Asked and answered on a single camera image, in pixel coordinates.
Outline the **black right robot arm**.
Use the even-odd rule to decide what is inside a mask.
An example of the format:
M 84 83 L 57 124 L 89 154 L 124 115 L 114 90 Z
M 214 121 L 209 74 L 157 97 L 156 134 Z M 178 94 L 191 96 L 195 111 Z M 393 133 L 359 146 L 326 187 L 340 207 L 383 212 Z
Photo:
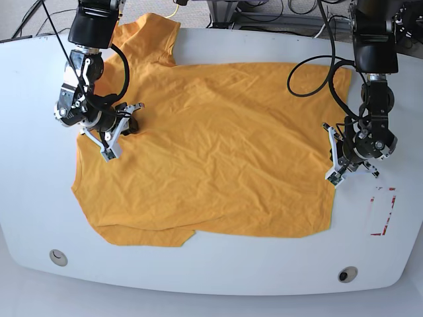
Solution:
M 81 133 L 99 146 L 105 161 L 120 157 L 118 138 L 138 132 L 134 112 L 144 107 L 142 103 L 122 102 L 129 88 L 130 67 L 112 37 L 124 5 L 124 1 L 78 2 L 68 36 L 76 47 L 65 54 L 63 84 L 54 108 L 56 120 L 62 125 L 81 126 Z M 106 49 L 112 49 L 122 60 L 124 83 L 119 93 L 99 96 L 95 94 L 95 83 L 104 71 L 102 51 Z

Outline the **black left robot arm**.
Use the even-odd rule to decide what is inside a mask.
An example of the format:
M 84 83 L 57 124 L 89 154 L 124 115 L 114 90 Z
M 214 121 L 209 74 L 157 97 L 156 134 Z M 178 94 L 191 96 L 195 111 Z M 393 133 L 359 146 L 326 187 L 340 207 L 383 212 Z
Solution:
M 328 78 L 330 92 L 346 114 L 343 131 L 324 125 L 332 159 L 325 178 L 334 186 L 355 174 L 360 166 L 378 177 L 379 172 L 370 160 L 388 158 L 397 146 L 397 137 L 389 130 L 389 112 L 395 97 L 387 82 L 387 76 L 399 70 L 394 14 L 384 1 L 353 1 L 350 16 L 354 60 L 341 59 L 333 65 Z M 335 91 L 334 75 L 342 66 L 352 66 L 366 76 L 357 114 Z

